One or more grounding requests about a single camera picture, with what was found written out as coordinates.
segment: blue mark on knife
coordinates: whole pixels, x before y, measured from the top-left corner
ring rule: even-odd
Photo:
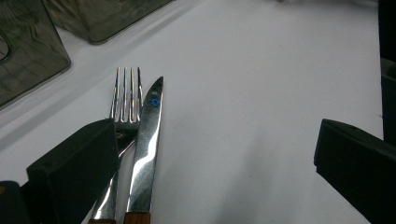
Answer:
[[[157,98],[152,98],[151,104],[154,105],[155,107],[157,107],[160,105],[160,100],[158,100]]]

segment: wooden handle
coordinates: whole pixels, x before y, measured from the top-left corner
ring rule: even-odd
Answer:
[[[117,224],[117,221],[114,219],[90,219],[88,224]]]
[[[125,213],[124,224],[149,224],[150,213]]]

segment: white table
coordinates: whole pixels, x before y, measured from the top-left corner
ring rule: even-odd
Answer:
[[[153,224],[367,223],[313,159],[322,119],[382,138],[371,3],[178,0],[101,46],[61,30],[72,67],[0,111],[0,179],[106,118],[132,65],[144,91],[164,76]]]

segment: fork tine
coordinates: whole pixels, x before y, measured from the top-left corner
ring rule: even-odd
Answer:
[[[140,68],[137,67],[137,100],[139,101],[139,104],[137,105],[137,121],[140,121],[140,112],[143,107],[143,101],[142,101],[142,83],[140,81]]]
[[[111,102],[111,109],[110,109],[110,118],[111,119],[116,118],[117,105],[118,105],[118,100],[119,100],[119,79],[120,79],[120,68],[117,68],[116,84],[114,87],[113,101]]]
[[[122,95],[122,106],[121,106],[121,115],[120,115],[121,122],[125,122],[126,121],[125,120],[125,110],[126,110],[126,101],[127,101],[126,73],[127,73],[127,68],[124,69],[123,95]]]
[[[129,122],[134,122],[134,69],[131,68],[131,101],[129,105]]]

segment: cutlery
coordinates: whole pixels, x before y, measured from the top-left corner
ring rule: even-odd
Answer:
[[[160,77],[149,89],[143,103],[124,224],[150,223],[162,107],[163,77]]]
[[[123,76],[123,95],[121,99],[121,106],[118,102],[119,95],[119,80],[120,69],[117,69],[116,85],[114,87],[113,101],[111,104],[110,118],[115,120],[117,145],[119,148],[119,166],[122,162],[123,155],[126,150],[130,148],[131,144],[136,139],[137,129],[139,126],[139,112],[142,105],[142,85],[140,82],[140,69],[137,68],[137,91],[134,89],[134,70],[131,68],[130,72],[130,92],[131,96],[128,97],[128,84],[127,84],[127,68],[124,69]],[[102,223],[102,224],[116,224],[117,213],[117,197],[118,197],[118,182],[119,171],[117,171],[110,182],[107,184],[101,197],[96,201],[92,210],[91,219],[89,224]]]

